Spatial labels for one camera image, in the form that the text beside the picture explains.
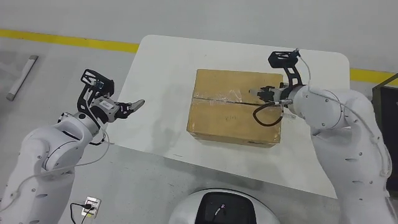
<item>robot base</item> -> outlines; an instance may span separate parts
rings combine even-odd
[[[205,189],[182,200],[169,224],[280,224],[263,203],[241,192]]]

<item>cardboard box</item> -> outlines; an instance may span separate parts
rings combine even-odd
[[[280,142],[280,123],[272,127],[258,124],[252,114],[264,102],[250,89],[279,87],[283,76],[273,73],[199,69],[193,90],[187,131],[197,139],[272,147]],[[257,117],[272,123],[280,107],[266,108]]]

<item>white table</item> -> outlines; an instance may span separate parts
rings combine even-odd
[[[275,50],[250,44],[148,35],[126,78],[119,101],[145,99],[127,120],[108,127],[111,142],[171,159],[336,197],[320,167],[302,119],[282,120],[280,144],[258,148],[221,142],[199,142],[186,132],[195,74],[198,68],[281,73],[268,64]],[[348,59],[339,53],[301,50],[311,68],[312,85],[325,89],[349,88]],[[297,65],[303,82],[308,72]]]

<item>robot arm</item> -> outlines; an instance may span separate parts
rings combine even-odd
[[[266,105],[288,107],[311,127],[318,161],[338,197],[341,223],[397,223],[386,190],[391,158],[371,102],[357,91],[303,85],[295,69],[297,57],[298,50],[273,52],[269,62],[287,71],[289,84],[278,89],[267,86],[256,95]]]
[[[85,70],[81,80],[86,85],[78,100],[79,112],[64,113],[57,124],[38,128],[23,140],[2,198],[0,223],[58,223],[85,147],[102,143],[92,143],[101,128],[97,118],[112,123],[144,104],[144,100],[113,101],[114,82],[95,71]]]

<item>yellow line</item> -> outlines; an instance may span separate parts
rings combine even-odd
[[[35,42],[48,42],[50,44],[63,44],[71,46],[86,47],[91,49],[105,49],[137,53],[139,44],[130,44],[127,42],[113,42],[105,40],[87,39],[81,37],[65,37],[62,35],[48,35],[32,32],[23,32],[17,30],[0,29],[0,37],[12,39],[30,40]]]
[[[357,68],[351,68],[350,72],[350,79],[356,80],[358,82],[370,82],[370,83],[381,83],[391,76],[395,75],[395,73],[389,72],[380,72],[380,71],[373,71],[373,70],[363,70]],[[393,80],[390,82],[389,85],[398,85],[398,80]]]
[[[0,37],[30,40],[35,42],[47,42],[50,44],[71,45],[91,49],[122,51],[129,53],[137,53],[139,47],[139,44],[131,44],[128,42],[114,42],[106,40],[87,39],[82,37],[65,37],[62,35],[49,35],[6,29],[0,29]],[[370,83],[380,83],[394,75],[393,73],[389,72],[362,70],[356,68],[351,68],[350,74],[351,80]],[[391,82],[390,85],[398,85],[398,80]]]

